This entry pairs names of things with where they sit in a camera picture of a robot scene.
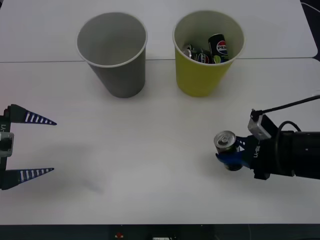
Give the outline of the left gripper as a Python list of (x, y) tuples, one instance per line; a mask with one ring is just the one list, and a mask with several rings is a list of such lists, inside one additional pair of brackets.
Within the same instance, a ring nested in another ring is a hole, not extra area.
[(6, 170), (7, 158), (12, 155), (11, 123), (57, 125), (53, 120), (16, 104), (11, 104), (4, 110), (3, 115), (0, 116), (0, 189), (3, 191), (54, 170), (54, 168)]

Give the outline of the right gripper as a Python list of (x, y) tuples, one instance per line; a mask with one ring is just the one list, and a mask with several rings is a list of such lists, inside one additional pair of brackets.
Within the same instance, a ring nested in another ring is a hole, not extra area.
[(272, 173), (277, 173), (273, 139), (236, 136), (235, 145), (237, 152), (216, 153), (216, 158), (225, 166), (241, 165), (253, 170), (254, 178), (258, 180), (267, 180)]

